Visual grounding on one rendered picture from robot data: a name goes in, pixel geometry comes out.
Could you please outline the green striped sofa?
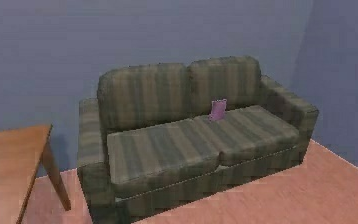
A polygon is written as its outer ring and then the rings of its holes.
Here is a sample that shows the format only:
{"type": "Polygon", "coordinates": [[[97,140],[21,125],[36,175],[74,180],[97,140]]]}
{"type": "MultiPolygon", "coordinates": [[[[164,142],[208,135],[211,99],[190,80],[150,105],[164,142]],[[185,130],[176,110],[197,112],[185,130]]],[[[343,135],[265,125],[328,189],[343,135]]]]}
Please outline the green striped sofa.
{"type": "Polygon", "coordinates": [[[117,68],[79,103],[93,224],[132,224],[302,163],[319,115],[251,56],[117,68]],[[211,121],[213,100],[227,100],[211,121]]]}

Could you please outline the small purple box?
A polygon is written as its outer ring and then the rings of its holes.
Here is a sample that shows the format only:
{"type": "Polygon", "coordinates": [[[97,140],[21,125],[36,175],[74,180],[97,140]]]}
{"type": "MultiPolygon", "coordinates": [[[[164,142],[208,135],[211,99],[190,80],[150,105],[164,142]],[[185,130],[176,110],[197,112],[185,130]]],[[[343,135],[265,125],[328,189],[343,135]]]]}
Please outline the small purple box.
{"type": "Polygon", "coordinates": [[[211,103],[211,112],[209,114],[209,119],[211,121],[221,120],[225,116],[225,111],[227,108],[227,100],[213,100],[211,103]]]}

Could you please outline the brown wooden table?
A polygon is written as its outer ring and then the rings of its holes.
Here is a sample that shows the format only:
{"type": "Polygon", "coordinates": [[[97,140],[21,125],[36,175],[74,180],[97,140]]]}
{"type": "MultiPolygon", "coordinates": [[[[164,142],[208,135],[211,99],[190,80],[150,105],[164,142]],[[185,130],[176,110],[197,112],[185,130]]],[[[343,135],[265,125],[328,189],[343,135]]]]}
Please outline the brown wooden table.
{"type": "Polygon", "coordinates": [[[0,224],[21,224],[42,165],[66,211],[71,202],[50,146],[51,124],[0,132],[0,224]]]}

